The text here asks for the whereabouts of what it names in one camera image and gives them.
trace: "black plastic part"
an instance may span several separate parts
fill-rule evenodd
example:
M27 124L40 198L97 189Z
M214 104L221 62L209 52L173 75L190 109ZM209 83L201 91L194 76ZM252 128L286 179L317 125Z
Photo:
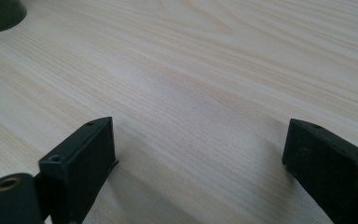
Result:
M34 179L27 174L0 178L0 223L41 223Z
M112 119L96 119L81 126L39 161L38 186L49 186L53 202L43 204L42 214L53 223L81 223L103 183L118 163L113 144Z
M335 223L358 223L358 147L291 119L283 164Z
M0 224L82 223L118 164L112 118L81 126L39 161L40 173L0 178Z
M0 31L17 25L26 14L27 9L20 0L0 0Z

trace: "wooden table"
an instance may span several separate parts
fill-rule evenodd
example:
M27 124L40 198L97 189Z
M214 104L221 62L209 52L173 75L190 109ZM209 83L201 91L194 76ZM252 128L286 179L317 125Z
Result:
M112 116L85 223L329 223L282 166L290 118L358 146L358 1L23 0L0 33L0 177Z

